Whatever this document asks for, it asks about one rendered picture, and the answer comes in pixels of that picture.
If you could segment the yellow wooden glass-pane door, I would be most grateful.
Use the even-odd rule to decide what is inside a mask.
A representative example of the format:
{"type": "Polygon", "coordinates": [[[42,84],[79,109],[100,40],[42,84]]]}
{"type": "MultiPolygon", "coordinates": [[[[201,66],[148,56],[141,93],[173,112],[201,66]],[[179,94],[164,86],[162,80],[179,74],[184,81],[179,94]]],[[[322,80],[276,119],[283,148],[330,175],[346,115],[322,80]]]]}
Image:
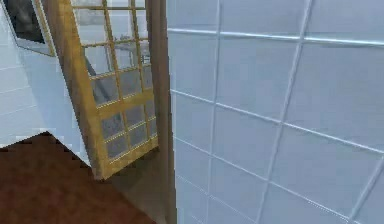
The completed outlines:
{"type": "Polygon", "coordinates": [[[107,179],[158,146],[146,0],[43,0],[88,163],[107,179]]]}

